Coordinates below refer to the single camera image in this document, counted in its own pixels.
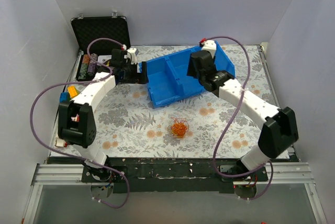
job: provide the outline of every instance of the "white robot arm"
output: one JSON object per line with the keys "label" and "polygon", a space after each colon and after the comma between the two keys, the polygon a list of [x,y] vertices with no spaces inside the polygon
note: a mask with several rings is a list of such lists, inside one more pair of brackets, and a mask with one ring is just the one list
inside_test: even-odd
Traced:
{"label": "white robot arm", "polygon": [[[202,50],[191,54],[187,75],[197,78],[207,91],[237,107],[242,86],[228,72],[216,70],[213,56],[215,47],[211,40],[203,42]],[[229,170],[231,175],[256,169],[268,160],[278,157],[298,140],[295,114],[289,107],[280,109],[250,91],[244,91],[240,110],[262,131],[258,144]]]}
{"label": "white robot arm", "polygon": [[[96,83],[89,84],[77,97],[69,102],[59,104],[58,136],[73,145],[80,155],[86,158],[84,166],[92,171],[96,180],[104,181],[109,172],[102,170],[95,162],[105,165],[107,155],[95,141],[96,126],[93,112],[107,93],[118,83],[148,82],[147,63],[142,62],[142,72],[137,72],[136,48],[113,50],[109,66],[113,66],[113,75]],[[103,68],[95,75],[94,80],[106,77],[109,70]]]}

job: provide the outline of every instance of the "blue block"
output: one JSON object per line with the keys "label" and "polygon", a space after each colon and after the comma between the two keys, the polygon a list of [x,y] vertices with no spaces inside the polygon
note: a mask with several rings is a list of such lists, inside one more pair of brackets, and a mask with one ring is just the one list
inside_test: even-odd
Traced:
{"label": "blue block", "polygon": [[61,96],[59,97],[59,102],[67,102],[70,101],[70,94],[68,92],[62,92]]}
{"label": "blue block", "polygon": [[[215,65],[218,71],[227,71],[235,76],[235,67],[216,42]],[[195,46],[160,58],[147,61],[149,82],[148,93],[153,107],[169,105],[173,102],[198,95],[205,91],[198,79],[187,76],[191,53],[201,50]]]}

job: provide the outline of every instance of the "white panel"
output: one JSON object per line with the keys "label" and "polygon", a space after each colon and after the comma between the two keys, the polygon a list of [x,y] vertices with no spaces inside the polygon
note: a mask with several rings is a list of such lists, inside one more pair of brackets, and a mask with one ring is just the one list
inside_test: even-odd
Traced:
{"label": "white panel", "polygon": [[291,0],[57,0],[65,18],[128,17],[133,45],[196,44],[230,35],[243,43],[269,41]]}
{"label": "white panel", "polygon": [[[21,223],[36,163],[47,150],[33,138],[30,106],[45,87],[66,81],[76,55],[55,0],[0,0],[0,223]],[[37,106],[38,134],[50,141],[61,89]]]}
{"label": "white panel", "polygon": [[295,110],[295,146],[311,166],[328,223],[335,223],[334,18],[334,0],[293,0],[268,48],[277,95]]}

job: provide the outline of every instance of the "table surface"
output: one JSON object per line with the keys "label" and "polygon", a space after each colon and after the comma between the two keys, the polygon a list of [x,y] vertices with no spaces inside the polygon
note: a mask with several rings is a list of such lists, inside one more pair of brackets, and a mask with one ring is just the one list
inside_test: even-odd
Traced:
{"label": "table surface", "polygon": [[[138,46],[138,61],[161,57],[187,46]],[[236,78],[242,83],[247,75],[247,61],[236,45],[222,46],[235,65]],[[257,46],[246,46],[251,62],[247,88],[263,100],[275,104]],[[74,76],[79,61],[75,66]],[[79,91],[85,86],[76,85]],[[97,106],[94,117],[96,141],[109,157],[119,158],[212,158],[215,144],[231,115],[233,107],[210,92],[154,109],[147,86],[120,84]],[[189,131],[184,138],[174,138],[169,130],[172,117],[186,118]],[[238,113],[218,150],[218,158],[240,158],[258,141],[261,130],[243,113]],[[55,133],[51,144],[54,145]],[[59,148],[79,155],[72,147]],[[61,156],[55,152],[51,156]],[[288,159],[285,151],[278,158]]]}

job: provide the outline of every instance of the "open black case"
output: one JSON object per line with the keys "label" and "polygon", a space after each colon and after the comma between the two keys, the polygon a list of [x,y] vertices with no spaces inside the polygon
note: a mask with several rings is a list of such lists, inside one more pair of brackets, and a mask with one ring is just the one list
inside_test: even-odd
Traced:
{"label": "open black case", "polygon": [[[87,46],[97,38],[112,38],[129,49],[131,47],[127,18],[124,16],[107,16],[107,17],[83,17],[71,19],[71,25],[77,39],[81,54],[76,80],[79,77],[82,60],[87,54]],[[91,46],[90,53],[97,55],[111,55],[112,49],[119,49],[119,46],[110,41],[98,41]],[[94,76],[86,76],[85,79],[78,81],[92,80]]]}

